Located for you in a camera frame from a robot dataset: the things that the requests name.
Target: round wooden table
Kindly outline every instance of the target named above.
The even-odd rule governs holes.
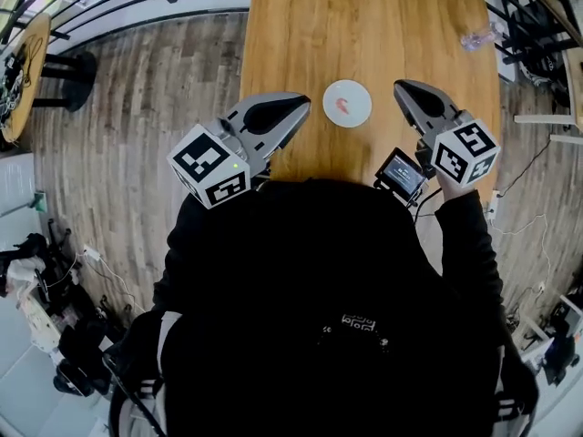
[[[394,100],[397,79],[443,90],[499,140],[494,46],[469,53],[460,44],[486,25],[484,0],[251,0],[241,96],[292,91],[312,100],[306,123],[273,156],[271,177],[372,185],[395,147],[414,157],[419,136]],[[371,94],[373,113],[359,127],[337,127],[324,114],[323,93],[338,79]],[[483,199],[495,183],[494,170],[478,181]]]
[[[22,96],[16,108],[10,114],[9,125],[2,131],[6,142],[16,141],[25,129],[30,109],[38,90],[38,81],[45,65],[46,47],[51,32],[51,18],[44,13],[38,15],[26,27],[25,32],[20,37],[16,46],[17,54],[21,48],[25,47],[25,77],[28,76],[28,83],[23,81]]]
[[[76,57],[55,56],[46,52],[50,37],[51,19],[48,14],[37,15],[21,35],[14,53],[24,50],[23,91],[12,111],[8,127],[2,130],[6,142],[15,142],[26,126],[32,107],[64,107],[74,112],[87,101],[97,72],[95,57],[84,52]],[[67,69],[45,66],[46,63],[66,66]],[[64,79],[61,98],[36,98],[41,77]]]

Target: person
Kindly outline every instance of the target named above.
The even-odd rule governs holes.
[[[523,432],[537,386],[480,198],[438,179],[442,276],[386,190],[271,181],[211,210],[188,196],[154,308],[106,354],[111,434],[152,432],[126,394],[170,437]]]

